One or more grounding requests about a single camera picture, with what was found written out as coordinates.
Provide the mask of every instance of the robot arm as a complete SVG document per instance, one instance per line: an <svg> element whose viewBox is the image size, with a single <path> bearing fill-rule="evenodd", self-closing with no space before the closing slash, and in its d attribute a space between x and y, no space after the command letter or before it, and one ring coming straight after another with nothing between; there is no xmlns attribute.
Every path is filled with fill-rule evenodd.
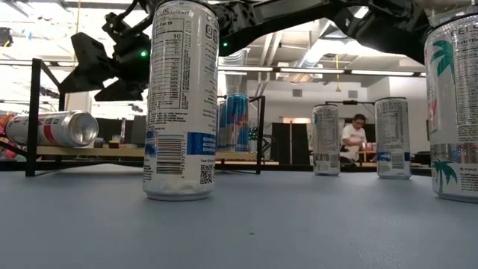
<svg viewBox="0 0 478 269"><path fill-rule="evenodd" d="M142 100L149 80L151 40L143 33L152 24L155 7L166 0L134 0L120 15L105 17L103 31L116 43L112 58L103 45L78 33L72 36L78 66L61 83L60 92L102 89L97 101ZM123 19L139 4L148 16L130 27ZM369 12L355 18L348 7L368 6ZM423 63L423 37L429 23L413 0L270 0L230 1L211 6L220 24L220 56L248 46L274 31L320 18L332 20L347 36L381 52L402 54ZM103 81L118 81L104 88Z"/></svg>

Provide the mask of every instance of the palm tree graphic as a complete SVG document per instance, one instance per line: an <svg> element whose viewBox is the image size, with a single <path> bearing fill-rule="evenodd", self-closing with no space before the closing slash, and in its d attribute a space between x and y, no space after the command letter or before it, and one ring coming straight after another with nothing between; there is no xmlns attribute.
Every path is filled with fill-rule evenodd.
<svg viewBox="0 0 478 269"><path fill-rule="evenodd" d="M434 46L440 47L440 49L435 52L435 54L432 56L432 60L430 63L433 61L437 60L438 58L441 58L440 62L438 63L438 66L436 67L436 75L439 77L443 71L447 69L447 67L450 66L450 71L451 75L453 77L453 83L455 82L455 62L453 61L453 45L445 40L439 40L435 43L433 43Z"/></svg>
<svg viewBox="0 0 478 269"><path fill-rule="evenodd" d="M445 175L445 179L447 180L447 185L450 183L450 179L454 178L455 183L458 183L458 179L456 178L456 173L452 167L448 166L448 164L453 163L452 161L440 161L436 159L432 162L432 167L435 168L436 177L435 182L438 183L438 174L440 175L440 190L439 192L443 192L443 174Z"/></svg>

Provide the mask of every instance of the man in white shirt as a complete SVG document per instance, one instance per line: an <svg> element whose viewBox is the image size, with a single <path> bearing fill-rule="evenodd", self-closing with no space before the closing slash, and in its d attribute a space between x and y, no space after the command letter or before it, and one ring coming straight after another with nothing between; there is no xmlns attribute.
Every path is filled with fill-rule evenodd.
<svg viewBox="0 0 478 269"><path fill-rule="evenodd" d="M354 161L359 159L357 152L362 148L363 143L367 143L365 130L362 128L365 124L365 116L357 114L353 117L352 124L344 127L342 131L342 144L348 152L341 152L341 156Z"/></svg>

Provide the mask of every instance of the blue-gray table surface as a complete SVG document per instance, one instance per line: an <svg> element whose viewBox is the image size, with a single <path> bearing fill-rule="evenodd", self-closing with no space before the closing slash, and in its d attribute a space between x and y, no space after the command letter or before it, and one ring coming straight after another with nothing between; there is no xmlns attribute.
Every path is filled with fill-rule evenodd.
<svg viewBox="0 0 478 269"><path fill-rule="evenodd" d="M218 173L196 202L158 202L141 169L0 173L0 268L478 268L478 205L431 178Z"/></svg>

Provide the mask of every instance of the aluminum can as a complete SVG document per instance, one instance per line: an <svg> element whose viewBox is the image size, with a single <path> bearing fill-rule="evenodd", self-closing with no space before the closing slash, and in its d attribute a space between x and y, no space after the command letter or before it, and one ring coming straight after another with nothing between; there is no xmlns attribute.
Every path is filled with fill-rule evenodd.
<svg viewBox="0 0 478 269"><path fill-rule="evenodd" d="M246 94L236 93L227 96L225 151L249 151L248 107L249 97Z"/></svg>
<svg viewBox="0 0 478 269"><path fill-rule="evenodd" d="M214 189L218 43L207 4L156 8L143 173L150 199L200 200Z"/></svg>
<svg viewBox="0 0 478 269"><path fill-rule="evenodd" d="M435 28L425 55L433 190L478 202L478 16Z"/></svg>
<svg viewBox="0 0 478 269"><path fill-rule="evenodd" d="M316 105L312 110L314 174L337 176L340 172L341 138L337 105Z"/></svg>
<svg viewBox="0 0 478 269"><path fill-rule="evenodd" d="M410 179L409 106L403 97L375 102L377 173L381 179Z"/></svg>
<svg viewBox="0 0 478 269"><path fill-rule="evenodd" d="M219 102L218 105L218 128L217 128L217 150L223 151L226 145L226 138L224 134L226 133L226 118L227 118L227 110L226 110L226 101L222 100Z"/></svg>
<svg viewBox="0 0 478 269"><path fill-rule="evenodd" d="M88 112L61 111L38 115L38 146L79 147L92 143L98 135L96 119ZM28 142L28 115L13 117L5 134L14 143L26 146Z"/></svg>

